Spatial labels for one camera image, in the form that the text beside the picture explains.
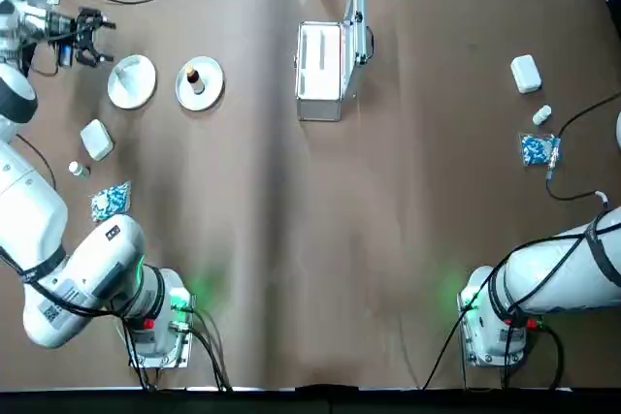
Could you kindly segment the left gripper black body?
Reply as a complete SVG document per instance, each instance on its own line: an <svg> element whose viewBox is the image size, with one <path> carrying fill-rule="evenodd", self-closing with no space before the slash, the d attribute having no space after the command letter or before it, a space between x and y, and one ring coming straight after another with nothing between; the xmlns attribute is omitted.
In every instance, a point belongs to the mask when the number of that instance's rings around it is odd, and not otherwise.
<svg viewBox="0 0 621 414"><path fill-rule="evenodd" d="M80 11L76 17L66 16L54 11L47 12L47 35L49 45L55 51L63 47L87 50L92 48L91 11Z"/></svg>

